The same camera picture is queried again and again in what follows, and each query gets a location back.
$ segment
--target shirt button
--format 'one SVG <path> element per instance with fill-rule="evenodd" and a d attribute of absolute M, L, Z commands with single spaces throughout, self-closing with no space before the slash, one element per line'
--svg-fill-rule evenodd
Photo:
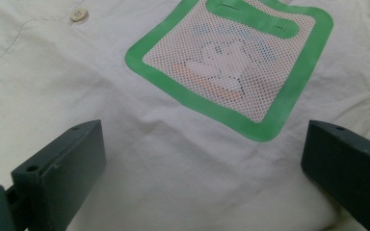
<path fill-rule="evenodd" d="M 73 22 L 78 22 L 84 20 L 87 16 L 89 16 L 89 13 L 86 9 L 79 8 L 71 14 L 70 19 Z"/>

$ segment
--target green handle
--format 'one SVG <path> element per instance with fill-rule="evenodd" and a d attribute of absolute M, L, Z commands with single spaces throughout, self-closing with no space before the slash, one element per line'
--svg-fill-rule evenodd
<path fill-rule="evenodd" d="M 296 22 L 268 15 L 243 0 L 207 0 L 206 9 L 217 16 L 281 39 L 290 39 L 300 30 Z"/>

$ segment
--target green border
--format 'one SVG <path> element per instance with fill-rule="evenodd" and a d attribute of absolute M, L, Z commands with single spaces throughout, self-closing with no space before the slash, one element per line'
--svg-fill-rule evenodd
<path fill-rule="evenodd" d="M 269 141 L 280 132 L 299 99 L 327 43 L 333 22 L 328 13 L 317 8 L 287 6 L 277 0 L 260 1 L 279 12 L 308 15 L 316 21 L 289 77 L 260 123 L 255 123 L 236 111 L 203 98 L 181 86 L 160 70 L 143 62 L 145 54 L 188 14 L 198 0 L 181 1 L 163 22 L 128 50 L 125 61 L 133 71 L 165 91 L 184 106 L 216 119 L 246 138 L 255 141 Z"/>

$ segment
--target white mesh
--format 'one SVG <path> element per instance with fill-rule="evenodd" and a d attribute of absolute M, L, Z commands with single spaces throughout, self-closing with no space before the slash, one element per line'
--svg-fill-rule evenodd
<path fill-rule="evenodd" d="M 210 13 L 201 0 L 143 61 L 188 90 L 258 123 L 289 76 L 315 20 L 277 12 L 258 0 L 246 2 L 295 21 L 300 32 L 290 39 L 268 35 Z"/>

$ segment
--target beige button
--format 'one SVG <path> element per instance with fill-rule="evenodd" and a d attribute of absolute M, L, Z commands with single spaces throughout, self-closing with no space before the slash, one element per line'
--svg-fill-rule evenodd
<path fill-rule="evenodd" d="M 86 11 L 86 9 L 79 8 L 71 14 L 70 19 L 73 22 L 78 22 L 84 20 L 87 16 L 89 16 L 89 13 Z"/>

